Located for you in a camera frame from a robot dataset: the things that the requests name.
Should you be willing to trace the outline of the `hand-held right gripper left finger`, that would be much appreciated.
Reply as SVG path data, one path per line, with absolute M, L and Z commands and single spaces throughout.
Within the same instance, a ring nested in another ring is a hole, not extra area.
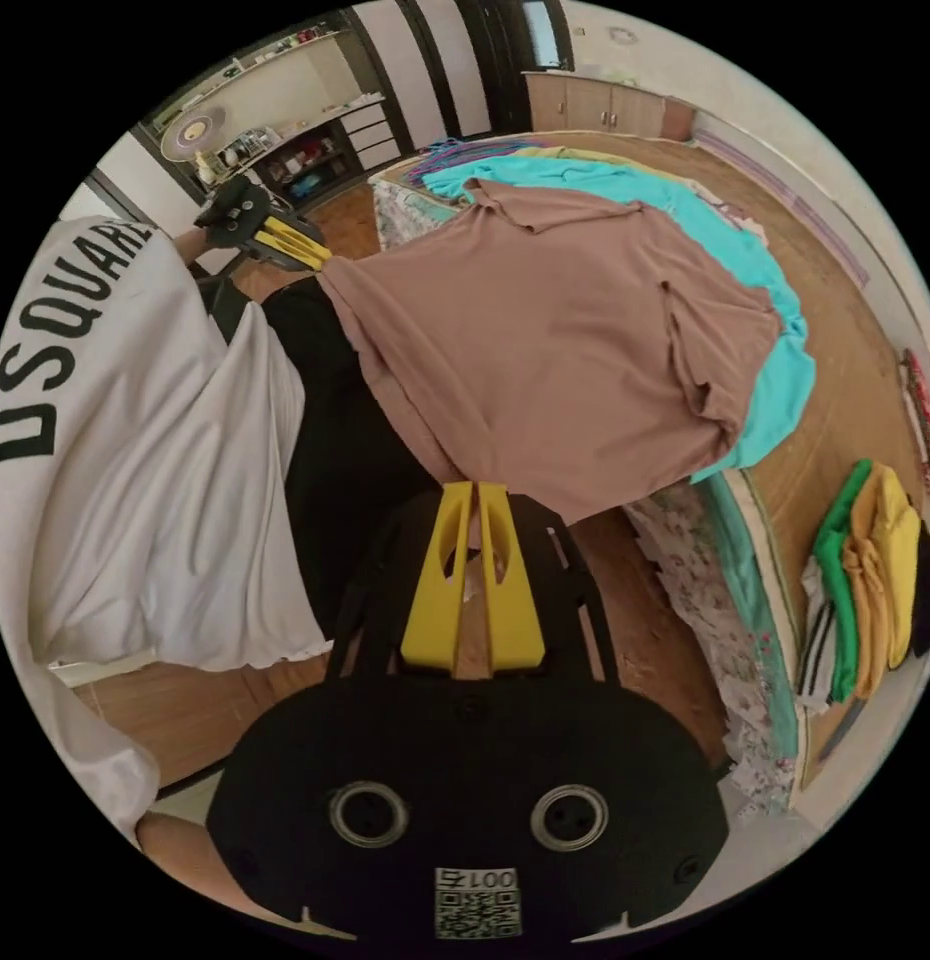
M 465 481 L 446 485 L 438 501 L 399 647 L 410 669 L 454 671 L 472 500 L 473 484 Z

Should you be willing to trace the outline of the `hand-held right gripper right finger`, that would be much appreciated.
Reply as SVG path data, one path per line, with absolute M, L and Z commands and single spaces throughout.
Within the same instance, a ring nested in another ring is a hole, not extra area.
M 506 488 L 480 483 L 478 510 L 490 670 L 534 671 L 546 648 Z

